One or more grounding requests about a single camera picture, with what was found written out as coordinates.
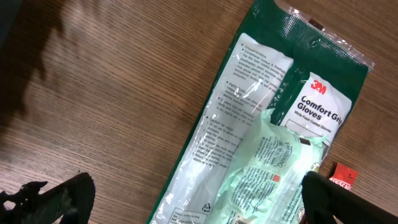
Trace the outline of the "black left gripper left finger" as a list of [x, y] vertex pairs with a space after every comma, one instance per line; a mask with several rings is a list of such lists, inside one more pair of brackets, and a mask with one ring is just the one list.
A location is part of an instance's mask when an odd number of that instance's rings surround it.
[[83, 172], [40, 194], [47, 182], [29, 182], [14, 194], [1, 192], [1, 223], [87, 224], [93, 209], [96, 188]]

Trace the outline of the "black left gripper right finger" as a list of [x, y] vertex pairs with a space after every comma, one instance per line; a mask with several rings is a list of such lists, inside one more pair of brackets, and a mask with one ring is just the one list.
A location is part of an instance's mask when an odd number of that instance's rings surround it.
[[396, 224], [397, 217], [316, 172], [302, 181], [305, 219], [309, 224]]

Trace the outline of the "red Nescafe coffee stick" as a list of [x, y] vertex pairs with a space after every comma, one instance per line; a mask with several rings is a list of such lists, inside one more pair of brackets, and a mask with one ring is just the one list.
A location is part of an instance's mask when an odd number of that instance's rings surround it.
[[329, 180], [336, 183], [340, 187], [351, 191], [357, 177], [358, 171], [342, 163], [337, 163], [335, 172], [329, 178]]

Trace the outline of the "teal snack bar wrapper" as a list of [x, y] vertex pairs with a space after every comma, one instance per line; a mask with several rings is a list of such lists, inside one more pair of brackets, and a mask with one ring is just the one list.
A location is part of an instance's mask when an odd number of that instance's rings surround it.
[[323, 138], [272, 124], [272, 112], [262, 111], [244, 135], [207, 223], [300, 223], [302, 179], [320, 165]]

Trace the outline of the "green 3M sponge package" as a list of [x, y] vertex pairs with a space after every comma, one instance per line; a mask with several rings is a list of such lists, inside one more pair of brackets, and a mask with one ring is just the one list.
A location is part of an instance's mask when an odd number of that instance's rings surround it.
[[323, 138], [322, 157], [374, 62], [283, 1], [255, 1], [151, 212], [149, 223], [206, 223], [220, 184], [256, 116]]

